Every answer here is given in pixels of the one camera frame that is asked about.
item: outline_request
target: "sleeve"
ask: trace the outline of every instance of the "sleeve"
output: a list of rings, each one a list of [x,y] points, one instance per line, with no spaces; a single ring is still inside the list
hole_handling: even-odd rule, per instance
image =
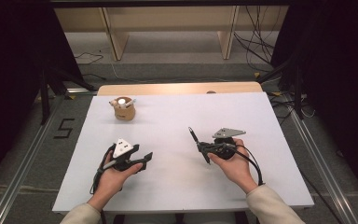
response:
[[[305,223],[273,189],[266,185],[248,193],[246,201],[260,223]]]
[[[100,213],[88,203],[83,203],[73,208],[62,220],[61,224],[84,223],[97,224]]]

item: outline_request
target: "desk panel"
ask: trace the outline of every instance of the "desk panel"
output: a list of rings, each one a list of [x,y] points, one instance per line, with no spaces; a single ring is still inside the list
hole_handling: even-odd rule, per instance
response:
[[[153,151],[147,169],[131,176],[105,211],[123,214],[236,211],[248,207],[245,194],[220,168],[208,165],[188,127],[200,141],[212,142],[222,127],[245,130],[239,136],[256,157],[263,180],[292,207],[313,205],[308,189],[264,92],[133,95],[132,121],[115,119],[108,104],[117,96],[93,98],[54,212],[86,202],[104,152],[118,138],[140,144],[132,159]],[[257,179],[255,169],[252,175]]]

